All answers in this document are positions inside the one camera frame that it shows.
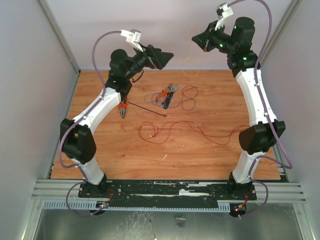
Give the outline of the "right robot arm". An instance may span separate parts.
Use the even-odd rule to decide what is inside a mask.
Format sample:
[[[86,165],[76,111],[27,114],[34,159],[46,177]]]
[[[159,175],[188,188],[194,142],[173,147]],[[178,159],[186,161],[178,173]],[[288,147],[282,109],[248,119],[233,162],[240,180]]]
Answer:
[[[259,163],[277,140],[274,133],[281,136],[286,129],[284,121],[279,121],[273,113],[263,87],[258,56],[251,49],[255,33],[255,22],[248,17],[235,20],[231,34],[218,27],[218,21],[208,24],[204,32],[193,36],[204,52],[218,49],[227,55],[227,65],[238,82],[249,114],[249,128],[239,134],[241,154],[237,166],[227,181],[227,194],[239,199],[253,190],[253,174]]]

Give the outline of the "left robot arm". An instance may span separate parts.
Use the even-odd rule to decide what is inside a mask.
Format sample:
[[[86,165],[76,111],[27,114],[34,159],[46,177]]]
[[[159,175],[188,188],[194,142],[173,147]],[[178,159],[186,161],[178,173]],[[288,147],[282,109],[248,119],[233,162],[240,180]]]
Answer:
[[[108,80],[101,93],[82,113],[61,122],[59,152],[65,153],[73,165],[80,168],[96,197],[103,197],[108,190],[107,184],[102,182],[106,176],[96,161],[96,128],[113,108],[125,100],[135,74],[144,68],[162,70],[173,57],[173,53],[152,45],[144,46],[142,51],[136,50],[134,56],[128,56],[123,49],[114,50],[110,55]]]

